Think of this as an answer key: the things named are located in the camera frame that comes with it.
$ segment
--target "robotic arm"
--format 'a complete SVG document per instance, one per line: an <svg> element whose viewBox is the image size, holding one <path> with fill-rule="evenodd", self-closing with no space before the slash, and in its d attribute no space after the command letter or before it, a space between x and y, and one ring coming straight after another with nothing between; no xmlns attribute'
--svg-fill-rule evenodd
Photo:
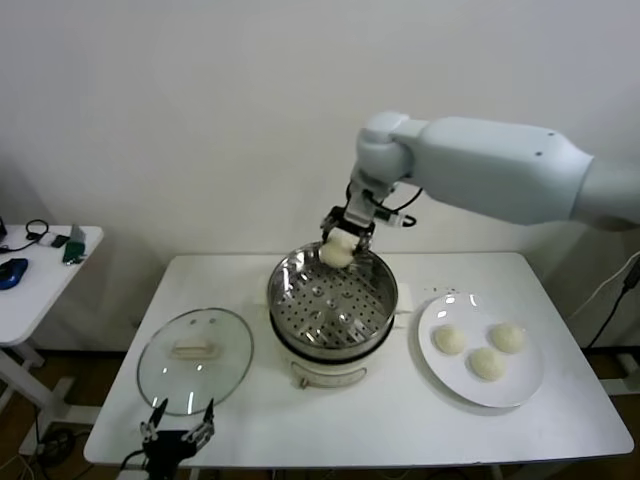
<svg viewBox="0 0 640 480"><path fill-rule="evenodd" d="M640 224L640 163L603 164L546 128L443 118L433 122L385 112L357 141L346 207L322 224L368 248L374 220L402 224L382 207L397 182L449 205L521 225L577 219L600 226Z"/></svg>

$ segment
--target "table leg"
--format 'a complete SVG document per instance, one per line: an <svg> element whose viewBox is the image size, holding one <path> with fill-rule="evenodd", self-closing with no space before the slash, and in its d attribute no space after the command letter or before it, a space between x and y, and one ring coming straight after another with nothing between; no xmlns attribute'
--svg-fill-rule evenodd
<svg viewBox="0 0 640 480"><path fill-rule="evenodd" d="M41 367L42 365L44 365L44 358L42 358L31 345L29 345L28 341L23 342L20 345L11 347L11 350L20 355L22 359L29 360L33 367Z"/></svg>
<svg viewBox="0 0 640 480"><path fill-rule="evenodd" d="M24 360L22 362L22 368L25 371L29 370L29 368L31 368L31 360ZM10 384L7 384L7 387L2 392L2 395L0 395L0 413L9 404L9 400L11 400L11 397L13 396L14 393L15 393L15 390L13 386Z"/></svg>
<svg viewBox="0 0 640 480"><path fill-rule="evenodd" d="M40 409L53 407L57 413L64 410L64 401L61 398L56 397L51 390L1 350L0 378Z"/></svg>
<svg viewBox="0 0 640 480"><path fill-rule="evenodd" d="M617 358L628 375L625 378L600 380L602 387L609 396L640 394L640 367L633 355L623 353Z"/></svg>
<svg viewBox="0 0 640 480"><path fill-rule="evenodd" d="M51 391L2 350L0 350L0 378L40 409L38 415L40 435L44 435L54 422L93 425L100 413L100 407L81 407L65 403L64 397L73 385L73 378L62 378ZM34 424L20 446L20 454L31 455L35 452L38 444L36 437Z"/></svg>

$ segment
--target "cable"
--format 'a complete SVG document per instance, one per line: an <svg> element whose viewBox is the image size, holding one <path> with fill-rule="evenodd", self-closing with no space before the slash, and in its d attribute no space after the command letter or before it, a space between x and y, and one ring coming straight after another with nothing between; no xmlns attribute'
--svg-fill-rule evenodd
<svg viewBox="0 0 640 480"><path fill-rule="evenodd" d="M44 232L35 232L32 230L32 226L36 223L42 224L44 226ZM24 228L27 231L27 240L30 240L30 242L18 248L10 248L7 245L1 245L0 255L3 253L15 253L15 252L21 252L22 250L26 250L31 245L35 245L36 243L38 243L42 237L44 237L47 233L49 233L49 224L39 218L36 218L34 220L27 222Z"/></svg>
<svg viewBox="0 0 640 480"><path fill-rule="evenodd" d="M624 296L630 291L629 287L627 287L626 285L624 287L622 287L622 290L620 291L620 295L618 295L618 298L616 299L616 302L613 304L613 308L611 309L611 312L609 313L609 316L607 317L607 319L604 321L604 324L600 327L600 330L598 330L598 333L596 333L596 336L593 337L593 340L591 340L591 343L589 343L589 345L587 345L586 348L591 348L593 347L593 344L596 343L596 341L598 340L598 338L600 338L600 335L602 334L602 332L604 331L605 328L607 328L607 325L609 325L609 322L611 321L611 319L613 318L613 316L616 313L616 310L618 310L618 305L620 305L620 302L622 301L622 299L624 298Z"/></svg>
<svg viewBox="0 0 640 480"><path fill-rule="evenodd" d="M134 452L131 452L129 455L127 455L126 457L124 457L124 460L122 461L122 463L120 464L120 471L124 470L125 468L127 468L127 462L129 460L131 460L133 457L137 457L138 455L142 455L144 453L144 450L136 450Z"/></svg>
<svg viewBox="0 0 640 480"><path fill-rule="evenodd" d="M420 197L420 194L422 193L422 189L419 189L416 194L411 197L409 200L407 200L405 203L403 203L402 205L400 205L398 208L394 208L393 211L395 213L398 213L400 210L404 210L405 208L407 208L409 205L411 205L413 202L415 202L418 197Z"/></svg>
<svg viewBox="0 0 640 480"><path fill-rule="evenodd" d="M405 209L405 208L407 208L409 205L411 205L413 202L415 202L415 201L418 199L418 197L420 196L420 194L422 193L422 189L418 190L418 191L416 192L416 194L415 194L413 197L411 197L407 202L403 203L402 205L400 205L400 206L399 206L399 207L397 207L397 208L389 208L389 207L386 207L386 206L384 206L384 205L382 204L382 202L379 202L379 201L377 201L375 198L373 198L373 194L371 194L371 192L367 191L367 192L365 192L365 193L368 193L368 194L369 194L369 195L368 195L368 196L369 196L369 200L370 200L370 201L371 201L371 203L373 203L376 207L378 207L378 208L382 208L382 209L387 210L387 211L389 211L389 212L391 212L391 213L398 213L398 212L400 212L400 210L404 210L404 209Z"/></svg>
<svg viewBox="0 0 640 480"><path fill-rule="evenodd" d="M631 262L633 262L636 258L640 257L640 250L637 251L636 253L634 253L633 255L631 255L629 257L629 259L625 262L625 264L620 267L620 269L614 273L613 275L611 275L609 278L607 278L604 282L602 282L600 285L598 285L598 287L593 291L593 293L591 294L591 296L589 298L587 298L582 305L580 305L571 315L569 315L567 317L567 322L570 322L571 320L573 320L576 316L578 316L578 314L580 314L580 312L582 312L582 310L584 310L584 308L591 303L591 301L596 297L596 295L598 295L598 293L600 293L600 291L606 287L609 283L611 283L612 281L614 281L616 278L618 278L618 276L624 272L627 267L631 264Z"/></svg>
<svg viewBox="0 0 640 480"><path fill-rule="evenodd" d="M21 455L14 455L13 457L11 457L9 460L7 460L6 462L4 462L2 464L2 466L0 466L0 471L4 470L5 468L7 468L9 465L11 465L13 463L14 460L20 460L20 462L22 462L22 464L24 465L24 469L22 470L22 473L20 474L20 477L24 477L24 472L27 471L29 472L29 474L31 475L31 479L35 480L36 476L33 473L33 470L31 469L31 467L29 466L29 464L25 461L24 458L22 458Z"/></svg>

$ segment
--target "round plate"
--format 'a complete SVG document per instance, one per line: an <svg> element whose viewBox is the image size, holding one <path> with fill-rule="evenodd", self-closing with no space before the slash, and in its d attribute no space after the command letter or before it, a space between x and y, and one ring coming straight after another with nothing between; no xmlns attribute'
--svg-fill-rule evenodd
<svg viewBox="0 0 640 480"><path fill-rule="evenodd" d="M178 353L176 346L185 341L196 350ZM252 358L253 337L239 315L222 308L193 310L151 337L138 361L138 388L152 407L169 399L167 414L199 413L212 399L217 405L231 395Z"/></svg>
<svg viewBox="0 0 640 480"><path fill-rule="evenodd" d="M540 349L529 332L525 331L524 349L516 354L502 353L491 343L491 327L511 321L490 314L483 299L477 295L446 295L429 304L420 318L420 349L436 376L461 397L486 407L515 407L538 390L544 365ZM446 324L460 328L465 334L467 348L458 355L446 355L435 346L434 332ZM504 357L507 372L501 379L489 382L471 369L469 355L481 347L492 347Z"/></svg>

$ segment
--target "computer mouse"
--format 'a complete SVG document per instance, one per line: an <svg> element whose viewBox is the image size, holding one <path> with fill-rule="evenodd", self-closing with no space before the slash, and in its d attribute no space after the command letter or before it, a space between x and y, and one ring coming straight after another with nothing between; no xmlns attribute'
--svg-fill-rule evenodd
<svg viewBox="0 0 640 480"><path fill-rule="evenodd" d="M0 265L0 290L9 290L20 283L28 266L26 258L12 258Z"/></svg>

